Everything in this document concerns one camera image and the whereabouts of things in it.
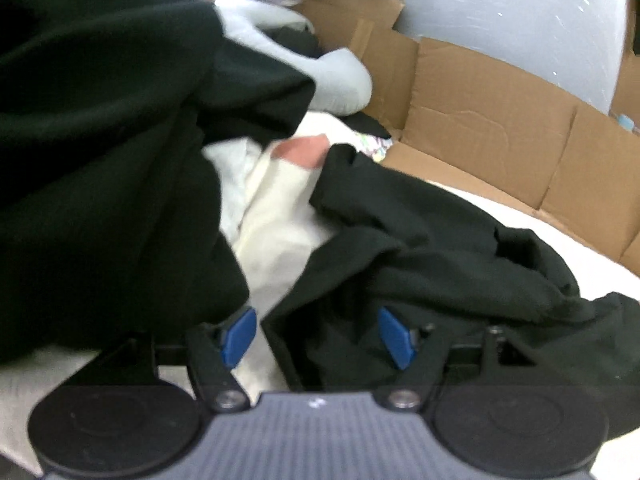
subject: clothing pile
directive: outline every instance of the clothing pile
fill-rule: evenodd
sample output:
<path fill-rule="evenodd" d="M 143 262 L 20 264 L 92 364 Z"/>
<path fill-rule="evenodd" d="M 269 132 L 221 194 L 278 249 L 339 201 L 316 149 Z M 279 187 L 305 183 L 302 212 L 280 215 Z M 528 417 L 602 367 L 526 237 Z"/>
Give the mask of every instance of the clothing pile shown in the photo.
<path fill-rule="evenodd" d="M 385 306 L 460 337 L 508 325 L 592 389 L 610 436 L 640 426 L 640 304 L 620 294 L 640 280 L 585 299 L 534 232 L 379 165 L 369 73 L 304 17 L 0 0 L 0 20 L 0 451 L 37 470 L 30 409 L 123 334 L 171 342 L 247 302 L 254 399 L 393 381 Z"/>

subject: bolt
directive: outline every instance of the bolt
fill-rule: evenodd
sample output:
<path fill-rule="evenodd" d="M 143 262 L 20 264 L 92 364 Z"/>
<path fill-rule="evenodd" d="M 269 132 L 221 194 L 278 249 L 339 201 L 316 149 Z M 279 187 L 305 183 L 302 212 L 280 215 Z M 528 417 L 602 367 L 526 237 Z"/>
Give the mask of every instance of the bolt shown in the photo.
<path fill-rule="evenodd" d="M 242 408 L 246 403 L 246 395 L 237 390 L 226 390 L 220 392 L 216 397 L 216 404 L 222 410 L 229 412 L 231 410 L 238 410 Z"/>
<path fill-rule="evenodd" d="M 420 405 L 420 396 L 412 390 L 396 390 L 389 395 L 389 403 L 398 410 L 413 410 Z"/>

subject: dark green fabric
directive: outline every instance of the dark green fabric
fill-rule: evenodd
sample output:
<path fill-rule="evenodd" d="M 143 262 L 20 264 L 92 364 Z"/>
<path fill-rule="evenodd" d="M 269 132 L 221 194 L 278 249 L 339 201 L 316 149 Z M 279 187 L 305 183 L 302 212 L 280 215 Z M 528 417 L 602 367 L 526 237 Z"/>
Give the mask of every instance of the dark green fabric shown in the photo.
<path fill-rule="evenodd" d="M 360 390 L 398 371 L 378 335 L 390 307 L 411 328 L 458 337 L 514 328 L 604 403 L 610 437 L 640 426 L 640 304 L 584 300 L 562 258 L 530 230 L 507 228 L 439 187 L 333 146 L 311 205 L 344 229 L 315 250 L 263 320 L 296 390 Z"/>
<path fill-rule="evenodd" d="M 0 27 L 0 361 L 239 308 L 200 150 L 290 136 L 312 81 L 197 0 L 0 0 Z"/>

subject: blue gripper pad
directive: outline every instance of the blue gripper pad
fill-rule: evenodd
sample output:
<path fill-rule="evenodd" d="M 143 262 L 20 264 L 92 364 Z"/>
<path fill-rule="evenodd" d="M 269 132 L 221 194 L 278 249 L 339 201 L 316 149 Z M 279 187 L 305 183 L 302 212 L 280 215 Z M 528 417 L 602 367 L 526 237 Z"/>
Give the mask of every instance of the blue gripper pad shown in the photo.
<path fill-rule="evenodd" d="M 226 368 L 231 370 L 238 366 L 240 359 L 254 340 L 257 327 L 257 314 L 254 309 L 249 308 L 225 330 L 220 352 Z"/>
<path fill-rule="evenodd" d="M 411 332 L 386 308 L 378 311 L 378 327 L 380 337 L 396 366 L 406 370 L 416 355 Z"/>

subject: gray cloth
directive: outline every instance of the gray cloth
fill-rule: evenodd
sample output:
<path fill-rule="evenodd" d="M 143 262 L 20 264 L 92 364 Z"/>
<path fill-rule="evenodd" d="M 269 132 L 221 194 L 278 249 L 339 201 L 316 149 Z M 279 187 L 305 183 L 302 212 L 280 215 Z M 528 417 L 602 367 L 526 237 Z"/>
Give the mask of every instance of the gray cloth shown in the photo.
<path fill-rule="evenodd" d="M 274 28 L 275 24 L 282 27 L 292 24 L 300 26 L 306 23 L 306 18 L 292 10 L 269 4 L 246 3 L 247 5 L 237 7 L 217 7 L 225 36 L 280 60 L 313 79 L 316 82 L 316 93 L 309 105 L 310 110 L 341 117 L 359 112 L 369 104 L 372 93 L 371 76 L 350 50 L 341 48 L 319 59 L 293 53 L 258 30 L 257 23 L 262 28 Z"/>

